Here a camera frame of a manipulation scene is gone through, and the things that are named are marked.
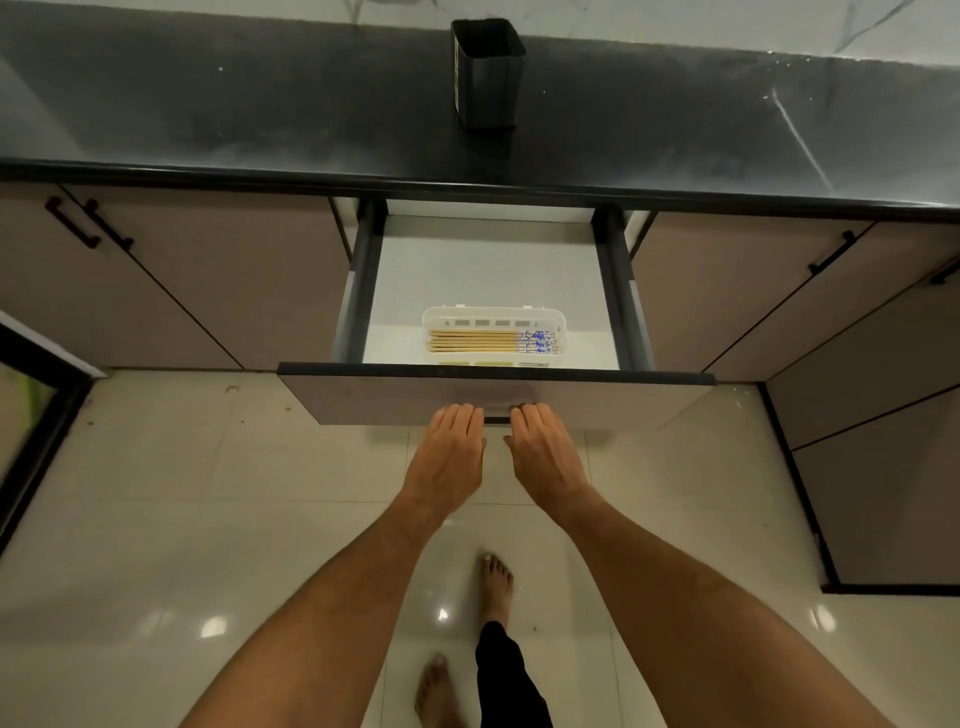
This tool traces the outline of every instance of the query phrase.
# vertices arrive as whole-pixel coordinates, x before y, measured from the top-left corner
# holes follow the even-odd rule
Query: drawer handle
[[[123,237],[116,230],[114,230],[109,223],[97,213],[98,209],[100,209],[100,203],[98,203],[96,200],[87,200],[86,205],[84,205],[84,212],[100,227],[100,230],[105,232],[110,240],[119,245],[125,251],[129,251],[133,245],[133,238]]]
[[[930,279],[931,285],[943,285],[947,279],[957,271],[960,271],[960,259],[954,260],[949,266]]]
[[[856,235],[853,234],[853,231],[843,231],[842,235],[844,240],[843,245],[833,251],[833,253],[831,253],[824,262],[810,263],[806,266],[810,269],[810,273],[812,275],[817,276],[823,273],[830,266],[830,264],[833,263],[833,261],[853,247],[853,243],[856,242]]]
[[[77,227],[77,224],[71,220],[69,217],[63,214],[63,210],[60,209],[60,205],[63,204],[63,200],[59,197],[51,197],[47,200],[47,204],[44,205],[44,208],[51,215],[57,218],[61,225],[67,228],[72,232],[84,245],[87,246],[91,251],[96,249],[100,245],[100,238],[96,235],[87,235],[84,231]]]

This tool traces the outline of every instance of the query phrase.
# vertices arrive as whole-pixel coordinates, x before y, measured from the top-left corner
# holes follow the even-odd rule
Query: leg
[[[480,560],[480,642],[477,690],[482,725],[503,728],[551,728],[550,713],[523,664],[517,644],[507,637],[514,576],[496,556]]]
[[[423,669],[414,708],[423,728],[464,728],[443,655]]]

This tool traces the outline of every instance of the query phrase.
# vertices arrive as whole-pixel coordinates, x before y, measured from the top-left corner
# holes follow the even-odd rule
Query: black pant leg
[[[500,622],[484,625],[476,660],[481,728],[552,728],[550,712],[527,675],[520,648]]]

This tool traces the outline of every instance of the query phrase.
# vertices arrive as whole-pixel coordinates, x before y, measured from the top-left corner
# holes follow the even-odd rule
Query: person's right arm
[[[511,424],[517,479],[580,550],[669,728],[890,728],[773,610],[604,501],[549,406]]]

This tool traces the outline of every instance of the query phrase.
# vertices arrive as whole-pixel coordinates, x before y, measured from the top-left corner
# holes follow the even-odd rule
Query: plastic container
[[[453,105],[468,130],[516,125],[516,99],[527,55],[514,26],[502,17],[454,20]]]
[[[497,331],[546,331],[556,336],[556,350],[535,352],[432,352],[430,332],[434,329],[469,331],[483,328]],[[484,367],[558,367],[566,354],[566,318],[556,308],[505,306],[434,306],[423,312],[423,352],[434,364]]]

